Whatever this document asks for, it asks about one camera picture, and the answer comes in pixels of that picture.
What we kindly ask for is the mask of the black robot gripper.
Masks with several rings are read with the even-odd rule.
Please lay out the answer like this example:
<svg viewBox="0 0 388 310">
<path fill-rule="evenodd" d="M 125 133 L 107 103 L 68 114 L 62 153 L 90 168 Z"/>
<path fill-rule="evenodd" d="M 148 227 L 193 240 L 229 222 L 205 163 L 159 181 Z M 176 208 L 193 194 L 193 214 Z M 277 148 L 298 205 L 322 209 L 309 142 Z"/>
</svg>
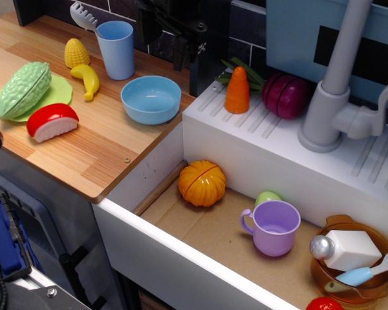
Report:
<svg viewBox="0 0 388 310">
<path fill-rule="evenodd" d="M 173 45 L 173 68 L 181 72 L 204 50 L 208 30 L 200 14 L 203 1 L 135 1 L 135 18 L 140 39 L 149 45 L 163 31 L 176 38 Z"/>
</svg>

